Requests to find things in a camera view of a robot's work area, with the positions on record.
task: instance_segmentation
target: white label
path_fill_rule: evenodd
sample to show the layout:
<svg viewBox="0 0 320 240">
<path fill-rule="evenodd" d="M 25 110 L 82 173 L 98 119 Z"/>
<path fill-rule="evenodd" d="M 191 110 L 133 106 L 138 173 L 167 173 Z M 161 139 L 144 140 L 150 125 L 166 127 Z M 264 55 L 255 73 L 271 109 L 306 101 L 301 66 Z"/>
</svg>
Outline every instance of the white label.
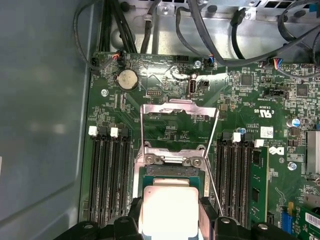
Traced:
<svg viewBox="0 0 320 240">
<path fill-rule="evenodd" d="M 285 155 L 285 148 L 283 146 L 275 147 L 272 146 L 269 148 L 269 153 L 272 155 L 278 154 L 278 155 Z"/>
<path fill-rule="evenodd" d="M 307 223 L 312 224 L 313 226 L 316 226 L 318 229 L 320 229 L 320 219 L 319 218 L 312 216 L 309 213 L 305 213 L 305 221 Z"/>
<path fill-rule="evenodd" d="M 274 128 L 272 126 L 260 127 L 260 138 L 273 139 L 274 138 Z"/>
</svg>

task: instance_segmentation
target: blue connector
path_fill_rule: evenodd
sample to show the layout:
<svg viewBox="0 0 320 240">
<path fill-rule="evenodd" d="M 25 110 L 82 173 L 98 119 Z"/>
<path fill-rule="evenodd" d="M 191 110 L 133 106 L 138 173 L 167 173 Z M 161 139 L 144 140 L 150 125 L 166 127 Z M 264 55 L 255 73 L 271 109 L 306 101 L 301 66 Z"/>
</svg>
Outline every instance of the blue connector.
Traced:
<svg viewBox="0 0 320 240">
<path fill-rule="evenodd" d="M 287 212 L 281 213 L 281 229 L 288 234 L 292 234 L 292 221 L 293 218 Z"/>
</svg>

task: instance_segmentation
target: black cable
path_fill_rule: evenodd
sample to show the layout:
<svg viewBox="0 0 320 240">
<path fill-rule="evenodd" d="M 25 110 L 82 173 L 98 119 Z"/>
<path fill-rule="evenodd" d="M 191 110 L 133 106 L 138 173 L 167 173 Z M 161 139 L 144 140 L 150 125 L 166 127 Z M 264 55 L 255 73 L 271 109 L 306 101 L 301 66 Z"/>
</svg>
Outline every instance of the black cable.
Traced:
<svg viewBox="0 0 320 240">
<path fill-rule="evenodd" d="M 319 0 L 300 0 L 296 1 L 292 4 L 290 4 L 285 11 L 282 12 L 282 14 L 278 17 L 277 26 L 278 30 L 281 34 L 281 36 L 287 41 L 291 42 L 296 39 L 295 36 L 293 36 L 288 29 L 285 26 L 285 15 L 288 12 L 288 10 L 297 7 L 297 6 L 304 6 L 306 4 L 314 4 L 319 3 Z M 298 47 L 302 48 L 309 56 L 312 55 L 312 49 L 304 42 L 298 43 Z"/>
<path fill-rule="evenodd" d="M 194 49 L 187 41 L 186 39 L 184 38 L 184 36 L 182 35 L 181 33 L 181 30 L 180 30 L 180 21 L 181 21 L 181 11 L 185 11 L 185 12 L 190 12 L 189 9 L 183 7 L 183 6 L 180 6 L 178 7 L 178 9 L 176 10 L 176 17 L 175 17 L 175 32 L 176 32 L 176 35 L 178 36 L 179 40 L 181 41 L 181 43 L 187 48 L 189 49 L 191 52 L 193 52 L 194 54 L 200 56 L 201 58 L 204 58 L 204 59 L 207 59 L 208 58 L 208 55 L 205 55 L 205 54 L 202 54 L 200 53 L 198 50 Z"/>
<path fill-rule="evenodd" d="M 289 78 L 294 78 L 294 79 L 309 79 L 309 78 L 315 78 L 315 77 L 319 77 L 320 76 L 320 72 L 316 72 L 316 73 L 313 73 L 313 74 L 310 74 L 310 75 L 302 76 L 302 75 L 293 75 L 293 74 L 287 73 L 283 69 L 280 69 L 280 68 L 278 68 L 277 71 L 279 73 L 289 77 Z"/>
<path fill-rule="evenodd" d="M 158 6 L 158 4 L 161 1 L 162 0 L 154 0 L 154 2 L 152 3 L 151 7 L 149 8 L 147 14 L 152 16 L 154 11 L 156 10 L 156 7 Z M 150 20 L 145 21 L 144 38 L 143 38 L 141 49 L 140 49 L 141 54 L 147 53 L 147 49 L 148 49 L 148 45 L 149 45 L 149 41 L 150 41 L 150 36 L 151 36 L 151 29 L 152 29 L 152 22 Z"/>
<path fill-rule="evenodd" d="M 114 19 L 115 19 L 116 24 L 118 26 L 118 30 L 120 32 L 120 37 L 121 37 L 122 42 L 123 42 L 124 50 L 127 53 L 131 53 L 132 49 L 131 49 L 131 46 L 129 44 L 128 36 L 127 36 L 127 34 L 125 32 L 124 26 L 121 23 L 120 17 L 116 14 L 115 1 L 111 2 L 111 11 L 113 12 Z"/>
<path fill-rule="evenodd" d="M 106 0 L 106 12 L 105 12 L 105 28 L 104 28 L 104 51 L 110 52 L 110 38 L 112 29 L 112 12 L 111 2 Z"/>
<path fill-rule="evenodd" d="M 83 5 L 82 7 L 80 7 L 79 9 L 77 9 L 74 13 L 74 16 L 73 16 L 73 35 L 74 35 L 74 40 L 75 40 L 75 45 L 76 45 L 76 49 L 77 51 L 79 52 L 80 54 L 80 57 L 82 58 L 82 60 L 85 62 L 85 64 L 90 67 L 91 69 L 93 70 L 102 70 L 104 68 L 106 68 L 112 61 L 113 59 L 110 58 L 107 62 L 105 62 L 103 65 L 101 66 L 94 66 L 92 65 L 86 58 L 85 54 L 84 54 L 84 51 L 81 47 L 81 44 L 80 44 L 80 39 L 79 39 L 79 32 L 78 32 L 78 20 L 79 20 L 79 16 L 80 14 L 83 12 L 83 10 L 85 10 L 86 8 L 90 7 L 91 5 L 93 4 L 96 4 L 98 3 L 99 1 L 101 0 L 92 0 L 91 2 Z"/>
<path fill-rule="evenodd" d="M 108 2 L 107 0 L 103 0 L 103 10 L 101 14 L 101 26 L 100 26 L 100 38 L 98 43 L 99 52 L 102 52 L 105 49 L 107 2 Z"/>
<path fill-rule="evenodd" d="M 309 35 L 310 33 L 312 33 L 313 31 L 315 31 L 315 30 L 320 31 L 320 25 L 318 25 L 318 26 L 312 28 L 311 30 L 307 31 L 306 33 L 304 33 L 303 35 L 301 35 L 297 39 L 293 40 L 292 42 L 290 42 L 290 43 L 288 43 L 288 44 L 286 44 L 286 45 L 284 45 L 274 51 L 268 52 L 268 53 L 260 55 L 260 56 L 256 56 L 256 57 L 244 59 L 244 60 L 224 60 L 222 58 L 222 56 L 220 55 L 220 53 L 218 52 L 216 46 L 214 45 L 214 43 L 211 40 L 209 32 L 208 32 L 206 25 L 203 21 L 203 18 L 201 16 L 197 1 L 188 1 L 188 5 L 189 5 L 190 11 L 191 11 L 192 18 L 194 20 L 194 23 L 196 25 L 196 28 L 199 32 L 199 35 L 200 35 L 203 43 L 208 48 L 208 50 L 214 55 L 214 57 L 218 61 L 218 63 L 220 63 L 223 66 L 227 66 L 227 67 L 241 67 L 241 66 L 253 64 L 256 62 L 260 62 L 260 61 L 263 61 L 268 58 L 274 58 L 275 56 L 289 50 L 290 48 L 297 45 L 298 43 L 301 43 L 304 40 L 304 38 L 307 35 Z"/>
<path fill-rule="evenodd" d="M 232 48 L 235 52 L 235 55 L 238 57 L 238 59 L 245 59 L 245 57 L 242 55 L 239 45 L 238 45 L 238 41 L 237 41 L 237 30 L 238 30 L 238 26 L 242 23 L 243 19 L 246 16 L 246 9 L 242 8 L 241 10 L 237 10 L 235 11 L 235 13 L 233 14 L 233 17 L 230 21 L 230 25 L 231 25 L 231 44 L 232 44 Z"/>
<path fill-rule="evenodd" d="M 313 41 L 313 45 L 312 45 L 312 60 L 313 63 L 315 64 L 315 66 L 317 68 L 320 68 L 320 64 L 319 64 L 319 56 L 316 56 L 317 53 L 317 46 L 318 46 L 318 42 L 320 40 L 320 32 L 318 32 L 315 36 L 315 39 Z"/>
<path fill-rule="evenodd" d="M 134 40 L 134 36 L 131 32 L 131 29 L 128 25 L 128 22 L 125 18 L 125 15 L 120 7 L 120 3 L 119 3 L 119 0 L 113 0 L 113 7 L 114 7 L 114 12 L 113 12 L 113 15 L 114 17 L 118 17 L 118 19 L 120 20 L 120 23 L 122 24 L 123 26 L 123 30 L 126 34 L 126 38 L 128 40 L 128 45 L 130 47 L 130 51 L 129 53 L 137 53 L 137 48 L 136 48 L 136 44 L 135 44 L 135 40 Z"/>
</svg>

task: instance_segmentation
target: logo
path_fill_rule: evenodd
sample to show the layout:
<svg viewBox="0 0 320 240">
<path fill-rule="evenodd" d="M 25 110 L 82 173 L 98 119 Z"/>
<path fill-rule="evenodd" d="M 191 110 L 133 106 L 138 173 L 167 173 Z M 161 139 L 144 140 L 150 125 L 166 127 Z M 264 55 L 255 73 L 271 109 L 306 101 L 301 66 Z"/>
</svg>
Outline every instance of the logo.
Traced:
<svg viewBox="0 0 320 240">
<path fill-rule="evenodd" d="M 285 148 L 283 146 L 275 147 L 272 146 L 269 148 L 269 153 L 272 155 L 278 154 L 278 155 L 285 155 Z"/>
<path fill-rule="evenodd" d="M 272 114 L 275 113 L 275 111 L 271 111 L 270 110 L 265 110 L 265 109 L 255 109 L 254 112 L 256 114 L 260 114 L 261 118 L 266 118 L 266 119 L 270 119 L 272 118 Z"/>
</svg>

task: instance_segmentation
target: blue capacitor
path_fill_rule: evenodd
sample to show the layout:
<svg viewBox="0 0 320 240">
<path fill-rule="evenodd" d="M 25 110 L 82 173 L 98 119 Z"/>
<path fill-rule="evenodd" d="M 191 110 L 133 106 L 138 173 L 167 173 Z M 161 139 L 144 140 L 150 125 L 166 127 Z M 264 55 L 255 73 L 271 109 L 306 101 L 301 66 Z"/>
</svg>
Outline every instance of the blue capacitor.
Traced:
<svg viewBox="0 0 320 240">
<path fill-rule="evenodd" d="M 289 128 L 293 128 L 293 127 L 298 128 L 298 127 L 300 127 L 300 120 L 298 118 L 289 119 L 286 122 L 286 125 Z"/>
<path fill-rule="evenodd" d="M 241 135 L 243 135 L 243 134 L 246 134 L 246 133 L 247 133 L 247 130 L 246 130 L 245 128 L 243 128 L 243 127 L 238 127 L 238 128 L 236 129 L 236 132 L 237 132 L 237 133 L 240 133 Z"/>
</svg>

